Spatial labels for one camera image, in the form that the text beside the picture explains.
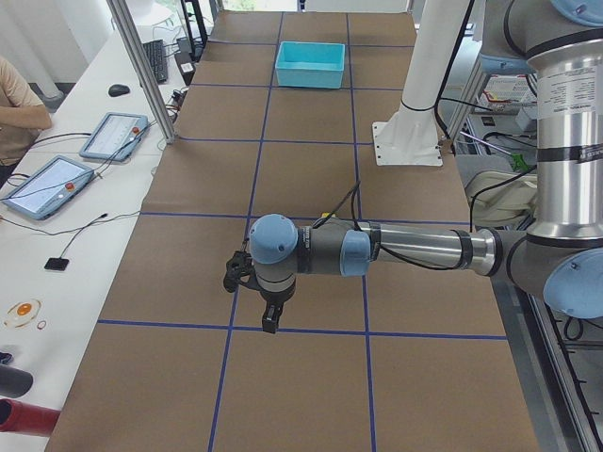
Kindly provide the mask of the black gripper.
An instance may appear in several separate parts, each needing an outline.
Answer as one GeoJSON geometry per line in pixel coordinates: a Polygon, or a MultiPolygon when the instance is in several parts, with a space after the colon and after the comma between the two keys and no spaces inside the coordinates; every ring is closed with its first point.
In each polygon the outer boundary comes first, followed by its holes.
{"type": "Polygon", "coordinates": [[[264,288],[260,289],[260,295],[267,303],[267,307],[262,316],[262,329],[264,332],[277,332],[285,303],[294,296],[295,291],[295,284],[291,284],[286,289],[277,292],[269,291],[264,288]]]}

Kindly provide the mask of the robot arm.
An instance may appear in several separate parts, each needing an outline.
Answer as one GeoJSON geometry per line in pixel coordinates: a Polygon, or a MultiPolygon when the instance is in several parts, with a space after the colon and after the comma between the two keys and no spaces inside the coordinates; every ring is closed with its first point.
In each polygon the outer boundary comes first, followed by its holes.
{"type": "Polygon", "coordinates": [[[526,231],[475,233],[342,220],[297,227],[278,214],[249,232],[241,284],[276,332],[300,274],[363,276],[378,260],[499,275],[574,318],[602,314],[602,5],[489,1],[482,55],[492,73],[537,75],[537,207],[526,231]]]}

